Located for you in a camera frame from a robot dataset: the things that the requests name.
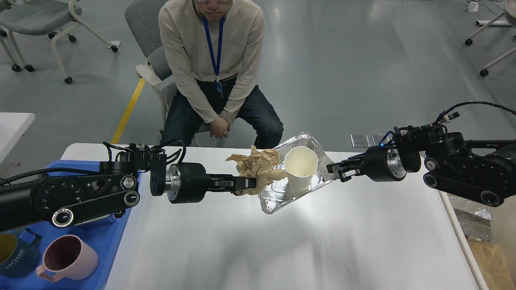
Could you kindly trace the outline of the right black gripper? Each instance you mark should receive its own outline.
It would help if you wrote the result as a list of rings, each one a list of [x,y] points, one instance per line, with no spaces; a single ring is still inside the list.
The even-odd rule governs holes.
[[[379,145],[338,163],[330,163],[327,171],[336,173],[342,183],[353,176],[367,176],[375,182],[394,182],[403,180],[407,175],[398,152]]]

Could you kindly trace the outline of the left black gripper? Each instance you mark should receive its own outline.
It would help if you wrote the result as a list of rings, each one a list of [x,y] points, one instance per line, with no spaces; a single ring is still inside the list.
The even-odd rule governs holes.
[[[231,174],[206,174],[200,163],[179,163],[169,167],[171,185],[167,197],[172,204],[198,203],[207,191],[239,192],[255,189],[257,178]]]

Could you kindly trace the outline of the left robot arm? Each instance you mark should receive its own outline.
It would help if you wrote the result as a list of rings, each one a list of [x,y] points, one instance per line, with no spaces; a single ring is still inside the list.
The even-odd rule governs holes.
[[[179,139],[149,147],[104,143],[109,160],[96,171],[45,168],[1,180],[2,231],[37,222],[62,229],[113,213],[121,218],[140,201],[138,176],[150,173],[150,193],[167,194],[173,204],[200,202],[206,192],[253,189],[256,178],[208,174],[199,163],[185,163],[186,144]]]

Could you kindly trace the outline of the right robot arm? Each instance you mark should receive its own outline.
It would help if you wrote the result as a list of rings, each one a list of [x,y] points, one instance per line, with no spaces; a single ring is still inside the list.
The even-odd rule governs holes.
[[[514,140],[465,140],[460,132],[448,132],[445,124],[459,117],[454,108],[422,126],[394,127],[377,145],[339,163],[326,165],[341,182],[352,176],[368,176],[375,182],[403,180],[407,173],[428,170],[424,183],[487,206],[500,206],[516,193],[516,144]]]

